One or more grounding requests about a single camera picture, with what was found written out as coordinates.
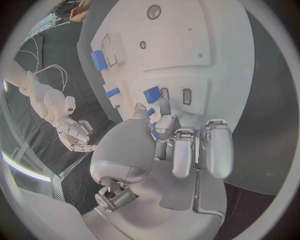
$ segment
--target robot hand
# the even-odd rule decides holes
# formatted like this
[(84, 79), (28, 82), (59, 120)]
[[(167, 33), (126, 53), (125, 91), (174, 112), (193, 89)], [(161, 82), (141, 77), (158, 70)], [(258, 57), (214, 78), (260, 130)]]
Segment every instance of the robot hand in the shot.
[(37, 114), (57, 129), (59, 139), (71, 151), (91, 152), (94, 146), (87, 145), (93, 128), (88, 121), (74, 121), (69, 117), (76, 108), (75, 98), (53, 87), (42, 84), (32, 72), (26, 72), (16, 61), (5, 73), (5, 80), (19, 87), (20, 92), (30, 97)]

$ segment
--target round hole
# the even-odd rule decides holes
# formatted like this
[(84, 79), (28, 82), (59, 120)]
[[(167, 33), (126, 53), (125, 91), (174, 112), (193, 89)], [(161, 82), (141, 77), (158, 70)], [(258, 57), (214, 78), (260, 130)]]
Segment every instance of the round hole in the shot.
[(152, 5), (148, 8), (147, 16), (149, 19), (154, 20), (157, 19), (161, 15), (161, 7), (158, 5)]
[(145, 49), (146, 48), (146, 43), (144, 41), (141, 41), (139, 43), (139, 46), (140, 46), (141, 49)]

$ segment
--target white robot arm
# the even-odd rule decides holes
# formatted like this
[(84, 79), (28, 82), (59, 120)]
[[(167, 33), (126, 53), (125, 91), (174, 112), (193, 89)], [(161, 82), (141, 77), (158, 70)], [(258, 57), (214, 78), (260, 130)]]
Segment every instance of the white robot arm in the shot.
[(25, 71), (13, 61), (4, 78), (19, 87), (19, 91), (30, 97), (37, 114), (56, 128), (59, 139), (71, 151), (91, 152), (95, 146), (88, 145), (93, 128), (88, 121), (74, 121), (69, 117), (76, 108), (75, 98), (67, 96), (53, 87), (39, 82), (37, 75)]

